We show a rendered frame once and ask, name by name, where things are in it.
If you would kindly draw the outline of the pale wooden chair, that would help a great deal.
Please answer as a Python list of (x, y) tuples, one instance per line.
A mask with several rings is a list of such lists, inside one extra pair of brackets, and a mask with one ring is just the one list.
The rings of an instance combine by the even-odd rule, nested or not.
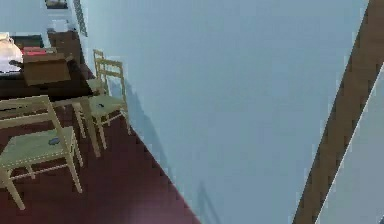
[[(106, 93), (97, 96), (92, 96), (89, 99), (91, 114), (98, 128), (99, 136), (103, 148), (107, 148), (104, 126), (109, 125), (112, 120), (123, 117), (127, 123), (127, 132), (131, 133), (130, 118), (128, 112), (128, 103), (126, 96), (126, 86), (124, 78), (123, 64), (120, 61), (102, 59), (99, 64), (103, 66), (100, 70), (102, 78), (105, 80)], [(112, 96), (109, 94), (108, 79), (117, 79), (119, 84), (120, 94)]]
[(99, 61), (104, 58), (104, 53), (101, 50), (94, 49), (93, 58), (95, 67), (95, 78), (89, 79), (87, 83), (94, 93), (104, 95), (106, 93), (105, 80), (102, 78), (102, 74), (100, 72), (103, 66), (99, 64)]
[(25, 204), (13, 181), (67, 167), (79, 193), (83, 192), (74, 158), (83, 166), (72, 126), (63, 127), (47, 95), (0, 101), (0, 130), (50, 121), (54, 128), (12, 137), (0, 153), (0, 182), (20, 210)]

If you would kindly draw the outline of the dark brown cupboard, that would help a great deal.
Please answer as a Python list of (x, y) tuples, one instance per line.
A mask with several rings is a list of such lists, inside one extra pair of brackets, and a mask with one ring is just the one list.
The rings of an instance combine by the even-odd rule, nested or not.
[(84, 63), (81, 42), (76, 31), (48, 32), (48, 38), (51, 46), (55, 47), (59, 53), (64, 53), (66, 56), (72, 55), (79, 65)]

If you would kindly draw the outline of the brown cardboard box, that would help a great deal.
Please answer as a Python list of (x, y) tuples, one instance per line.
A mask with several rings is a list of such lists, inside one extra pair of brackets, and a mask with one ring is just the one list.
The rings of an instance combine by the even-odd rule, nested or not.
[(70, 80), (68, 62), (72, 56), (63, 53), (24, 55), (23, 76), (28, 86)]

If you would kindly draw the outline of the dark top wooden table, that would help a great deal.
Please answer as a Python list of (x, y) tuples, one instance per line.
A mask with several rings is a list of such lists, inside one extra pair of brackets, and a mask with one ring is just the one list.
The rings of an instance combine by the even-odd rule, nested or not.
[(66, 63), (70, 80), (28, 86), (22, 74), (6, 77), (0, 74), (0, 100), (48, 95), (55, 107), (79, 103), (96, 157), (101, 156), (95, 125), (91, 115), (89, 98), (93, 95), (82, 73), (81, 67), (72, 59)]

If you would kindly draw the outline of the red book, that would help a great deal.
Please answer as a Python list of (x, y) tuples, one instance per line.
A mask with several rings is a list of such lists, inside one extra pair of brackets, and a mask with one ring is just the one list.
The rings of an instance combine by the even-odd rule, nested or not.
[(22, 53), (29, 56), (45, 55), (46, 49), (40, 47), (24, 47)]

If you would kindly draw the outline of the dark framed wall picture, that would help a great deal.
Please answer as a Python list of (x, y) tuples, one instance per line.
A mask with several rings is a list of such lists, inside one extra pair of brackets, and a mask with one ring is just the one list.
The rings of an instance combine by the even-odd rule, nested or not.
[(45, 0), (46, 7), (48, 9), (67, 9), (66, 0)]

